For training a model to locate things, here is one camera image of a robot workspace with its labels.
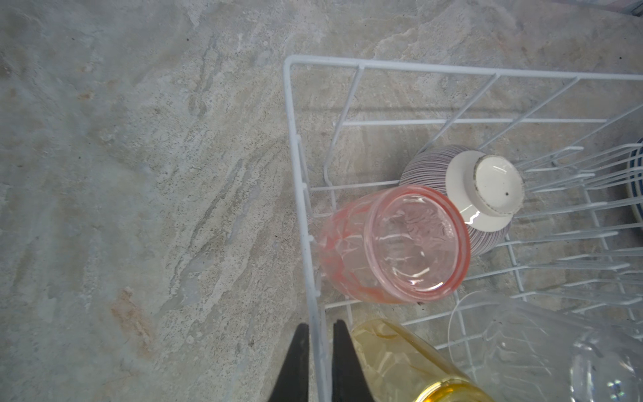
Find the clear glass cup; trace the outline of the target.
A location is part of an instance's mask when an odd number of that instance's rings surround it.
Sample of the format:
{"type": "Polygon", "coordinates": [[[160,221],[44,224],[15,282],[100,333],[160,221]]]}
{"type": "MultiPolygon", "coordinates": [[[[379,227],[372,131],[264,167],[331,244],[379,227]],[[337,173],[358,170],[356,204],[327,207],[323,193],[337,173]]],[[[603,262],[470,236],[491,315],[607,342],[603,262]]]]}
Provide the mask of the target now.
{"type": "Polygon", "coordinates": [[[452,362],[495,401],[640,401],[642,343],[615,326],[476,291],[450,315],[452,362]]]}

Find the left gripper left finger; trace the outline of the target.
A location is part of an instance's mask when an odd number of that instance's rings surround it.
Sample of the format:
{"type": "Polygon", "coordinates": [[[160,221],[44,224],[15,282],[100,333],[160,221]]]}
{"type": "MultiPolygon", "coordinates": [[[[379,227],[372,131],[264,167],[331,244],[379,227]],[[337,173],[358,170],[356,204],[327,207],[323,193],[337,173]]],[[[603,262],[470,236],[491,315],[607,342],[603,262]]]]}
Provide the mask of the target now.
{"type": "Polygon", "coordinates": [[[300,323],[294,332],[269,402],[308,402],[309,326],[300,323]]]}

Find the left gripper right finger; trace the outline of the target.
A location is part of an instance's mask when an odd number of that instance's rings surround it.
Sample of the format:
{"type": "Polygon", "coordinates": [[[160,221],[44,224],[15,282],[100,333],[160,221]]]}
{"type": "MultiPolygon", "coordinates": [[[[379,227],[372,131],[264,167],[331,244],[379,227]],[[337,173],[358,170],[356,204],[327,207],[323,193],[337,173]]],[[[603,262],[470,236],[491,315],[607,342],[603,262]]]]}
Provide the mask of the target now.
{"type": "Polygon", "coordinates": [[[374,402],[345,321],[333,324],[332,402],[374,402]]]}

